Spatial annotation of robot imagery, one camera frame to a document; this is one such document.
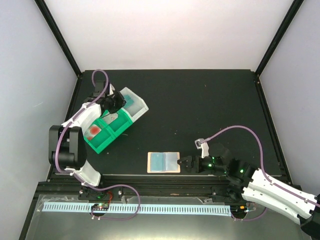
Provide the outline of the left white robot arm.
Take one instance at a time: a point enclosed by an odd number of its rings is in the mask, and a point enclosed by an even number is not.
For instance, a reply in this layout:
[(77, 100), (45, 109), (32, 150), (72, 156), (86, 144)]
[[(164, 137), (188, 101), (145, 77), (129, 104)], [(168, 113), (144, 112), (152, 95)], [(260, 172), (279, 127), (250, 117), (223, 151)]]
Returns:
[(123, 95), (116, 91), (109, 80), (95, 81), (93, 94), (86, 98), (80, 109), (61, 125), (49, 129), (48, 160), (61, 174), (74, 176), (97, 200), (108, 192), (101, 183), (102, 175), (87, 160), (85, 132), (103, 116), (116, 113), (125, 105)]

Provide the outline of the tan card holder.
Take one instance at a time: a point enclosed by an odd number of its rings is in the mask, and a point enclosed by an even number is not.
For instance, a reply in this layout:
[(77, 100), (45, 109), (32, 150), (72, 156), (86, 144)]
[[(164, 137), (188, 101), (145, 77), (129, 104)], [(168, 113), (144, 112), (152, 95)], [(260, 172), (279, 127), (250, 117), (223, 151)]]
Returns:
[[(164, 153), (165, 154), (165, 170), (160, 172), (152, 172), (150, 170), (150, 157), (151, 153)], [(179, 152), (149, 152), (147, 155), (147, 173), (180, 173), (181, 168), (177, 163), (177, 160), (180, 159)]]

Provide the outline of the teal VIP credit card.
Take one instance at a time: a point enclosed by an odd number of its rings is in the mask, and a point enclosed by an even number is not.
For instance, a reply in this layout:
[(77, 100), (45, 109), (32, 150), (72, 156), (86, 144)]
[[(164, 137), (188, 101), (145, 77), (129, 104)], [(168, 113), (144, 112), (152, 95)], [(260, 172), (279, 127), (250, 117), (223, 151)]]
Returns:
[(134, 100), (131, 98), (130, 95), (125, 94), (123, 97), (126, 102), (124, 105), (124, 108), (129, 108), (130, 106), (132, 106), (134, 104)]

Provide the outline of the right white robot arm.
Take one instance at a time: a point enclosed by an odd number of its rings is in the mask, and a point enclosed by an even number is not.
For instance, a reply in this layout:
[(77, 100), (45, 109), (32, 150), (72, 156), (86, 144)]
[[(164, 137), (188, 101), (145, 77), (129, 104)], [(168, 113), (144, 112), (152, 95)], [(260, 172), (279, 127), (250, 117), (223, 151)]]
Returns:
[(319, 196), (291, 187), (260, 167), (234, 158), (222, 144), (203, 143), (196, 147), (200, 155), (182, 157), (177, 164), (198, 174), (210, 172), (215, 177), (224, 177), (228, 181), (226, 186), (212, 188), (214, 200), (254, 202), (289, 218), (307, 235), (319, 239)]

